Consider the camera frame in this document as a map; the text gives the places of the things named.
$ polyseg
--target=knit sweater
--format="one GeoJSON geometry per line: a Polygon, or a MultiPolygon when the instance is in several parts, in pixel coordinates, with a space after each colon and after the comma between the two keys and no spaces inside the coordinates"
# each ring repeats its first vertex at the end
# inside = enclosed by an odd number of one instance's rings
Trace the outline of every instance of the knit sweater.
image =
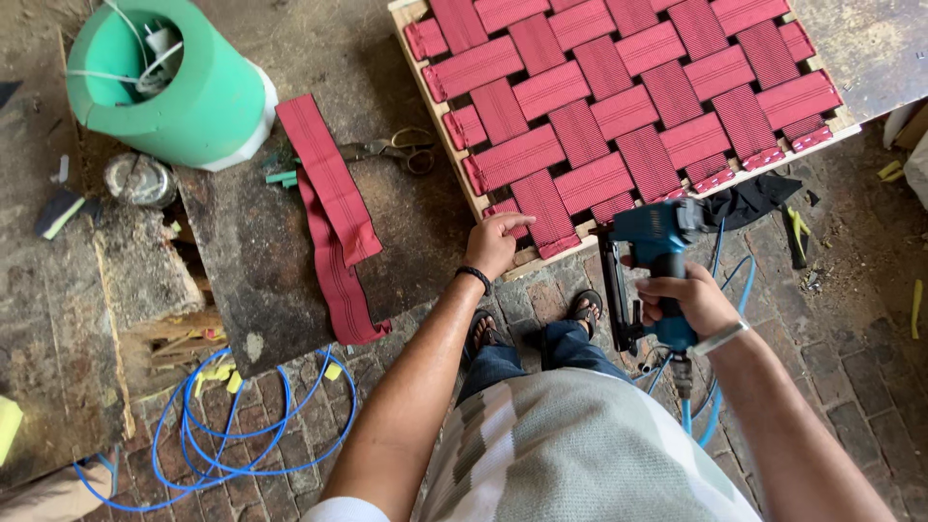
{"type": "MultiPolygon", "coordinates": [[[[577,369],[508,379],[465,400],[427,477],[420,522],[760,520],[653,398],[577,369]]],[[[304,520],[387,518],[341,497],[304,520]]]]}

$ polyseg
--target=brick floor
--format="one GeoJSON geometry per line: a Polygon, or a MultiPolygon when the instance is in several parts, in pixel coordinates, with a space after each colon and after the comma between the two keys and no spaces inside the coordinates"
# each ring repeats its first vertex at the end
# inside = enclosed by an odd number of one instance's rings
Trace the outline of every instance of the brick floor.
{"type": "MultiPolygon", "coordinates": [[[[802,201],[805,189],[790,200],[791,205],[802,209],[804,219],[819,237],[829,227],[834,228],[845,221],[866,222],[874,219],[874,215],[878,218],[883,212],[882,207],[874,206],[874,201],[879,201],[874,199],[877,196],[864,194],[869,189],[865,185],[868,181],[863,180],[889,162],[878,141],[879,133],[870,130],[793,165],[793,175],[803,179],[807,188],[822,197],[823,202],[816,208],[810,208],[807,202],[802,201]],[[856,185],[849,187],[847,179],[849,174],[856,172],[853,169],[860,171],[856,176],[862,180],[854,181],[856,185]]],[[[880,189],[893,188],[883,185],[880,189]]],[[[885,221],[892,223],[892,217],[887,215],[885,221]]],[[[753,253],[756,256],[757,278],[746,316],[773,347],[819,419],[844,445],[896,516],[900,520],[926,520],[928,395],[925,390],[928,374],[919,369],[923,363],[928,363],[928,355],[922,346],[906,337],[908,316],[905,307],[910,303],[904,298],[894,301],[896,297],[892,292],[882,291],[878,284],[871,282],[866,267],[859,266],[867,264],[862,260],[866,256],[864,253],[859,257],[829,257],[840,250],[842,243],[849,246],[845,252],[854,252],[854,241],[872,241],[879,248],[892,251],[896,248],[894,243],[880,241],[894,237],[898,241],[904,234],[892,231],[855,239],[854,233],[851,230],[840,236],[831,236],[830,241],[835,243],[831,251],[826,252],[817,246],[812,250],[818,258],[833,263],[836,269],[863,276],[853,282],[854,295],[858,295],[855,303],[830,298],[831,289],[827,287],[822,295],[799,291],[798,284],[805,273],[792,269],[778,215],[768,216],[747,228],[726,234],[719,280],[723,281],[730,275],[744,255],[753,253]]],[[[688,251],[688,256],[694,261],[707,263],[714,245],[715,237],[705,237],[688,251]]],[[[631,278],[645,275],[638,271],[631,278]]],[[[746,275],[736,277],[731,290],[727,291],[733,302],[738,299],[745,278],[746,275]]],[[[590,286],[602,292],[602,275],[595,250],[568,257],[517,281],[496,281],[494,296],[484,299],[481,306],[494,313],[501,332],[514,341],[522,355],[524,368],[536,372],[540,370],[540,359],[532,348],[533,334],[546,322],[561,317],[574,296],[590,286]]],[[[341,346],[335,346],[335,353],[345,361],[357,382],[359,407],[431,307],[432,303],[427,303],[395,318],[393,334],[367,346],[356,346],[354,354],[349,355],[341,346]]],[[[619,357],[611,349],[608,321],[602,323],[596,343],[616,364],[631,372],[638,371],[639,363],[650,352],[646,347],[638,359],[619,357]]],[[[315,381],[319,363],[319,356],[309,355],[284,365],[296,398],[302,398],[315,381]]],[[[705,361],[697,361],[697,368],[694,403],[702,400],[704,380],[710,378],[711,372],[705,361]]],[[[662,375],[654,396],[665,408],[679,416],[669,372],[662,375]]],[[[125,480],[120,484],[119,500],[123,502],[135,503],[136,499],[138,502],[159,502],[167,498],[167,491],[155,480],[148,461],[150,429],[157,422],[163,406],[164,398],[154,398],[133,408],[139,429],[135,439],[126,444],[126,448],[132,451],[126,459],[130,473],[125,474],[125,480]]],[[[229,395],[222,387],[207,389],[201,399],[200,418],[205,415],[212,428],[222,429],[229,407],[229,395]]],[[[279,469],[282,465],[294,466],[322,455],[332,447],[350,411],[351,401],[344,384],[324,380],[300,414],[289,423],[287,435],[260,465],[279,469]]],[[[267,425],[279,419],[282,412],[283,391],[279,374],[274,371],[261,375],[251,380],[243,391],[238,413],[233,419],[233,433],[237,433],[239,427],[251,431],[267,425]]],[[[168,424],[174,425],[175,418],[175,414],[169,415],[168,424]]],[[[696,421],[697,431],[704,422],[704,419],[696,421]]],[[[171,438],[162,434],[161,440],[164,446],[160,454],[165,461],[162,469],[173,474],[183,473],[179,463],[167,455],[173,444],[171,438]]],[[[223,461],[245,464],[263,451],[270,440],[271,437],[263,437],[260,441],[230,440],[223,461]]],[[[720,427],[707,450],[745,493],[749,502],[763,513],[765,504],[760,480],[730,410],[722,411],[720,427]]],[[[296,520],[316,503],[333,462],[334,459],[329,457],[319,466],[287,477],[240,477],[198,492],[195,498],[173,511],[165,510],[147,515],[144,519],[296,520]],[[185,513],[175,516],[178,511],[185,513]]],[[[101,509],[85,520],[138,521],[142,517],[101,509]]]]}

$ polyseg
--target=hand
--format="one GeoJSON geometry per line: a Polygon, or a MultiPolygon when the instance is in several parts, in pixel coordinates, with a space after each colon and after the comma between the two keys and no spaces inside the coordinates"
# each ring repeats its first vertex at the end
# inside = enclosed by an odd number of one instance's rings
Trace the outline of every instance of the hand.
{"type": "Polygon", "coordinates": [[[470,231],[464,266],[477,268],[490,281],[503,275],[516,253],[516,239],[506,232],[534,222],[534,216],[517,212],[501,212],[487,217],[470,231]]]}
{"type": "MultiPolygon", "coordinates": [[[[627,256],[622,262],[629,265],[627,256]]],[[[661,297],[673,297],[679,301],[680,309],[690,327],[701,339],[711,337],[741,320],[735,309],[719,290],[708,270],[687,261],[687,278],[654,278],[635,281],[642,305],[642,321],[652,325],[664,313],[658,307],[661,297]]]]}

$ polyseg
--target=cobblestone floor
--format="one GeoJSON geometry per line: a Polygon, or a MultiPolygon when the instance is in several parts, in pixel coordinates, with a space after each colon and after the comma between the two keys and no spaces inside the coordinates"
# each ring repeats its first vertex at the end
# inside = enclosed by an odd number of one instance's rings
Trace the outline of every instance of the cobblestone floor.
{"type": "MultiPolygon", "coordinates": [[[[790,204],[803,213],[813,229],[811,257],[822,268],[831,268],[820,294],[804,294],[798,285],[804,272],[794,271],[779,215],[767,216],[748,228],[726,234],[719,280],[727,277],[742,257],[753,253],[758,271],[746,316],[767,339],[786,366],[821,421],[844,445],[899,520],[928,520],[928,378],[922,368],[928,351],[908,336],[911,284],[928,276],[919,236],[928,230],[924,211],[904,187],[879,184],[875,172],[896,157],[878,147],[882,129],[869,129],[829,150],[792,167],[792,176],[806,187],[790,204]],[[822,198],[815,208],[804,200],[806,189],[822,198]],[[831,248],[818,241],[828,239],[831,248]]],[[[705,237],[688,252],[690,259],[708,263],[714,237],[705,237]]],[[[747,277],[743,271],[728,290],[736,301],[747,277]]],[[[496,282],[492,298],[484,299],[504,335],[514,341],[529,372],[540,370],[540,359],[531,348],[532,334],[541,325],[561,318],[567,304],[582,289],[601,287],[599,258],[587,250],[521,280],[496,282]]],[[[431,305],[417,307],[393,322],[394,333],[360,346],[347,354],[359,394],[359,404],[379,381],[427,315],[431,305]]],[[[641,359],[619,358],[610,348],[608,323],[596,342],[617,364],[637,372],[641,359]]],[[[316,356],[285,366],[301,398],[306,383],[316,378],[316,356]]],[[[697,380],[709,368],[699,365],[697,380]]],[[[322,454],[345,425],[351,401],[343,380],[323,380],[313,400],[304,408],[288,433],[267,458],[266,469],[307,462],[322,454]]],[[[268,373],[245,384],[235,430],[251,431],[275,421],[283,410],[279,376],[268,373]]],[[[679,407],[667,375],[654,396],[674,415],[679,407]]],[[[138,431],[125,445],[117,502],[155,503],[168,497],[152,474],[149,462],[151,430],[157,423],[165,398],[135,404],[138,431]]],[[[203,393],[196,405],[212,426],[227,415],[230,396],[222,387],[203,393]]],[[[730,411],[721,414],[721,429],[708,447],[709,453],[763,514],[764,494],[741,431],[730,411]]],[[[701,432],[704,420],[695,431],[701,432]]],[[[209,437],[200,443],[210,448],[209,437]]],[[[250,439],[226,449],[230,463],[253,458],[270,440],[250,439]]],[[[178,448],[177,435],[161,440],[161,469],[169,478],[193,480],[178,448]]],[[[145,515],[150,521],[295,520],[316,503],[333,459],[288,476],[239,477],[226,484],[191,495],[170,510],[145,515]]],[[[110,512],[101,508],[85,518],[142,520],[140,515],[110,512]]]]}

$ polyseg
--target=wooden frame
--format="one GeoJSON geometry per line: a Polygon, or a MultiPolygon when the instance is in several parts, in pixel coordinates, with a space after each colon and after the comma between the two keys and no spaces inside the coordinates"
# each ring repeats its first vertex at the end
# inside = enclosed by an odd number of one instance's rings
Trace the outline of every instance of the wooden frame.
{"type": "MultiPolygon", "coordinates": [[[[406,61],[409,63],[410,69],[412,69],[413,76],[416,77],[416,84],[419,85],[419,91],[422,93],[422,98],[425,100],[425,104],[429,108],[429,114],[432,115],[432,121],[435,123],[435,129],[438,131],[438,135],[442,139],[442,144],[445,146],[445,151],[447,151],[448,157],[451,159],[451,163],[454,165],[455,176],[458,178],[458,183],[460,183],[461,189],[464,190],[464,195],[467,198],[468,204],[470,205],[470,210],[473,212],[474,217],[480,221],[483,219],[483,210],[491,205],[490,198],[486,194],[483,196],[478,196],[470,186],[467,172],[464,170],[464,165],[461,162],[461,160],[470,156],[470,152],[466,149],[457,150],[455,148],[451,140],[451,136],[448,134],[445,125],[442,123],[442,116],[450,112],[451,108],[448,106],[447,102],[435,103],[434,100],[432,100],[432,95],[429,94],[429,87],[425,84],[425,79],[422,77],[422,68],[429,65],[429,61],[416,61],[412,55],[412,51],[410,50],[408,43],[406,42],[406,37],[403,34],[403,28],[405,28],[409,23],[421,20],[421,18],[429,11],[429,5],[426,0],[395,0],[394,2],[391,2],[387,8],[390,10],[390,14],[393,17],[393,27],[396,30],[396,37],[400,42],[400,46],[403,48],[403,54],[406,56],[406,61]]],[[[795,15],[793,13],[787,13],[783,16],[783,19],[786,21],[792,21],[795,20],[795,15]]],[[[824,64],[818,56],[806,59],[801,63],[804,63],[805,66],[812,71],[824,69],[824,64]]],[[[754,176],[759,176],[765,172],[782,167],[792,160],[801,158],[807,154],[811,154],[816,150],[824,149],[825,147],[833,145],[834,143],[837,143],[846,137],[853,136],[854,134],[860,132],[860,125],[854,122],[854,119],[851,117],[847,107],[841,106],[838,109],[835,109],[834,114],[835,116],[827,121],[828,127],[831,129],[831,133],[833,135],[833,137],[828,141],[819,143],[818,145],[809,147],[808,149],[802,150],[800,152],[793,152],[787,140],[781,139],[780,148],[783,149],[786,157],[778,162],[774,162],[751,172],[747,172],[741,169],[741,164],[738,163],[737,160],[730,160],[729,162],[731,164],[731,169],[734,171],[735,176],[726,183],[722,183],[718,187],[708,190],[702,194],[695,193],[693,190],[691,190],[688,181],[684,181],[683,187],[687,190],[687,193],[690,196],[694,198],[705,198],[720,190],[737,185],[742,181],[750,179],[754,176]]],[[[641,206],[644,203],[642,201],[637,201],[636,204],[641,206]]],[[[580,244],[548,259],[542,259],[541,256],[538,255],[538,251],[534,246],[520,250],[515,255],[514,267],[503,274],[503,281],[516,280],[535,270],[539,270],[540,268],[554,263],[559,259],[563,259],[568,255],[596,245],[596,236],[590,235],[589,233],[589,231],[595,226],[596,222],[593,220],[578,225],[576,227],[576,232],[577,235],[580,236],[580,244]]]]}

